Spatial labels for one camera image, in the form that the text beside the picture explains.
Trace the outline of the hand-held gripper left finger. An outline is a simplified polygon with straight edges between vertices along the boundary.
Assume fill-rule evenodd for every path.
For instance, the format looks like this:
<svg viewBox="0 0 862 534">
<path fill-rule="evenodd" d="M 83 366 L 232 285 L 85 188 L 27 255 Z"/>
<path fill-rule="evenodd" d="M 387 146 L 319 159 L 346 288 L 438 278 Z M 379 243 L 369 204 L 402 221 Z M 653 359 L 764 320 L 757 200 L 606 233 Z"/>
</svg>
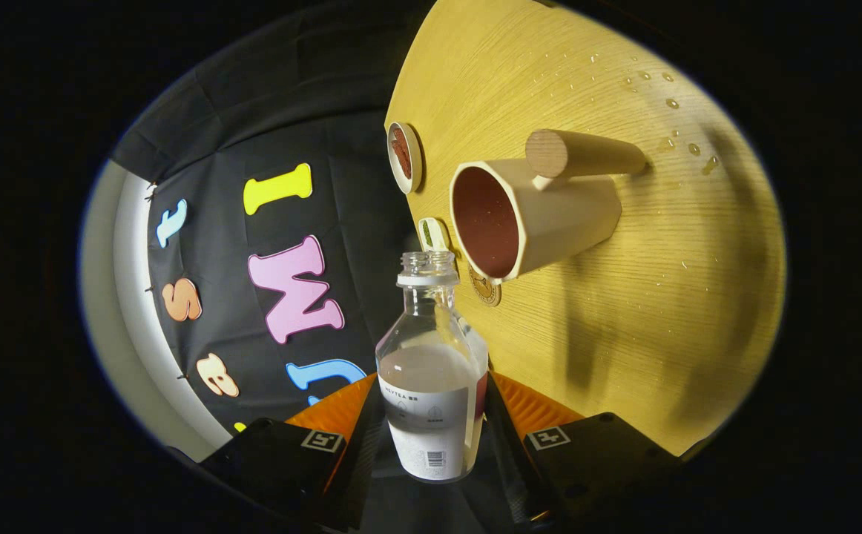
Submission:
<svg viewBox="0 0 862 534">
<path fill-rule="evenodd" d="M 383 421 L 367 375 L 286 421 L 255 420 L 201 469 L 288 531 L 356 531 Z"/>
</svg>

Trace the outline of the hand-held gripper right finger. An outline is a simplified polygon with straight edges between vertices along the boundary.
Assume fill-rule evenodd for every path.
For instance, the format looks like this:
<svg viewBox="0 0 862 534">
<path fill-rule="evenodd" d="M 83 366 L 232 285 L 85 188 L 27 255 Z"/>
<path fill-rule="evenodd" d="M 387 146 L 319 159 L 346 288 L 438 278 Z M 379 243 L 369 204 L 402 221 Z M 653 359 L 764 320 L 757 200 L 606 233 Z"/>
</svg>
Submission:
<svg viewBox="0 0 862 534">
<path fill-rule="evenodd" d="M 496 372 L 484 415 L 517 531 L 637 524 L 683 464 L 613 412 L 582 416 Z"/>
</svg>

